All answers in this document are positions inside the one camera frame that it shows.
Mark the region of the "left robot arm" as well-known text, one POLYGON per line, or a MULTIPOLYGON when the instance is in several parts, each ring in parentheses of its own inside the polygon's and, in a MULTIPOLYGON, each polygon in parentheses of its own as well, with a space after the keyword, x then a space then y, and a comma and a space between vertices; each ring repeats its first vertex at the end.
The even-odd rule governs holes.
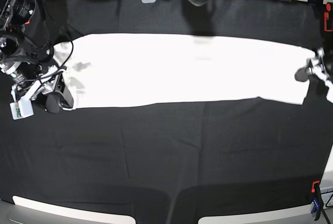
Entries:
POLYGON ((294 78, 299 82, 321 82, 328 89, 326 100, 332 103, 332 50, 316 49, 314 56, 306 60, 306 65, 297 70, 294 78))

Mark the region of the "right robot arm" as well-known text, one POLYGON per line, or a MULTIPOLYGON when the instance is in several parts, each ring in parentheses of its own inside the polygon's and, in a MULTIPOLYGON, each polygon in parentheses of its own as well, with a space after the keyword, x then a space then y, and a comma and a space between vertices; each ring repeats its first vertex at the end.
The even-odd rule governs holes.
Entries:
POLYGON ((10 110, 14 120, 32 116, 33 105, 53 114, 73 108, 74 99, 63 79, 67 68, 51 65, 53 56, 42 0, 1 0, 1 72, 13 81, 10 110), (42 45, 24 32, 37 10, 45 32, 42 45))

